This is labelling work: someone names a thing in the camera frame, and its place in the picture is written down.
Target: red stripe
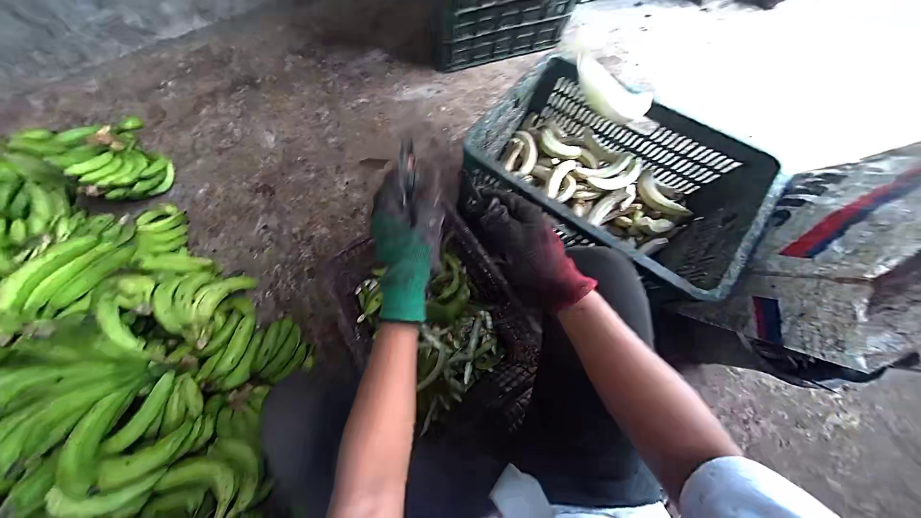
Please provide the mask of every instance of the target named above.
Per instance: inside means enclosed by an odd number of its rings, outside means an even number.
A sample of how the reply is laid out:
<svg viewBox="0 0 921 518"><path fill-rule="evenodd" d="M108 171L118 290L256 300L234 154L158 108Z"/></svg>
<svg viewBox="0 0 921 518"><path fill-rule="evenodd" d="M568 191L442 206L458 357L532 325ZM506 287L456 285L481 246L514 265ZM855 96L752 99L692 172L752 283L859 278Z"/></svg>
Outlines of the red stripe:
<svg viewBox="0 0 921 518"><path fill-rule="evenodd" d="M855 218L861 210L873 206L886 194L894 189L904 187L907 183L911 183L918 177L921 177L921 169L906 171L900 174L895 182L881 185L869 193L860 196L853 202L823 218L818 224L809 229L809 231L799 236L799 239L787 245L787 247L780 251L780 254L800 258L812 257L814 255L813 249L817 245L833 236L836 232L841 231L849 220Z"/></svg>
<svg viewBox="0 0 921 518"><path fill-rule="evenodd" d="M752 297L752 306L754 306L754 322L755 327L758 329L758 337L764 340L764 337L767 336L767 324L764 321L764 311L761 307L761 298Z"/></svg>

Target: forearm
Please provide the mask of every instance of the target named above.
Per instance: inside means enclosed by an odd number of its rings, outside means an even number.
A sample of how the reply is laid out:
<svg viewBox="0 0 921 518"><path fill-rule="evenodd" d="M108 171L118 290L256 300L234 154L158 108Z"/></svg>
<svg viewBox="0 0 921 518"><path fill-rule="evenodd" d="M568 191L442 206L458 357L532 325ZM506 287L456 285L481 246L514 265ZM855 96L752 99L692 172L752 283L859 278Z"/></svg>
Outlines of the forearm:
<svg viewBox="0 0 921 518"><path fill-rule="evenodd" d="M597 292L558 317L601 401L673 498L704 461L741 454L697 392Z"/></svg>
<svg viewBox="0 0 921 518"><path fill-rule="evenodd" d="M329 515L398 518L413 446L418 329L382 324L345 424Z"/></svg>

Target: white cloth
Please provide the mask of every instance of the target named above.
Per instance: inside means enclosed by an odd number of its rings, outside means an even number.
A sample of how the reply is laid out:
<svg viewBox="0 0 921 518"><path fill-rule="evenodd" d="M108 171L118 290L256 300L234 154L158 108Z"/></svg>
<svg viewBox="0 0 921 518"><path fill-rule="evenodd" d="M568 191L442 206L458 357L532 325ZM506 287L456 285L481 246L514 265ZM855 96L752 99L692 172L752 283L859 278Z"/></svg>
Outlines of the white cloth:
<svg viewBox="0 0 921 518"><path fill-rule="evenodd" d="M508 465L490 498L503 518L668 518L662 503L613 509L552 505L536 478ZM765 465L719 457L684 482L683 518L837 518L821 502Z"/></svg>

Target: dark pants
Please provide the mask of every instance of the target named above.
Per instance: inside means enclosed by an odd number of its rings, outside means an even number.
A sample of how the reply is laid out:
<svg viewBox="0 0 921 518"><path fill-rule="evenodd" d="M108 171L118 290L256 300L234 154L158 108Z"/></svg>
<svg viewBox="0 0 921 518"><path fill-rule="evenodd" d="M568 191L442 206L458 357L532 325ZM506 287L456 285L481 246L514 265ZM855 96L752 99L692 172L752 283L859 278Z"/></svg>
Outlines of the dark pants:
<svg viewBox="0 0 921 518"><path fill-rule="evenodd" d="M601 247L568 253L651 345L649 303L630 260ZM295 516L326 513L356 388L357 381L337 381L316 369L287 378L266 399L262 442L276 493ZM552 503L628 507L661 500L659 483L604 409L562 326L549 315L530 405L513 443L517 448L508 458L496 459L455 441L450 446L426 437L416 441L406 515L482 516L507 462L535 476Z"/></svg>

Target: white shirt sleeve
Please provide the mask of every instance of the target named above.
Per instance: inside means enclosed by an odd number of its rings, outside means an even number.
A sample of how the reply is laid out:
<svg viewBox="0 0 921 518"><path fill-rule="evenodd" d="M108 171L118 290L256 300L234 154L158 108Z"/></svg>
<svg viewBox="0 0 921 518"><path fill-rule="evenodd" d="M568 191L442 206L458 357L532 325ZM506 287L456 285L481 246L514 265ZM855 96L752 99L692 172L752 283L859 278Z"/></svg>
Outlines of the white shirt sleeve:
<svg viewBox="0 0 921 518"><path fill-rule="evenodd" d="M812 495L765 465L718 457L684 482L684 518L837 518Z"/></svg>

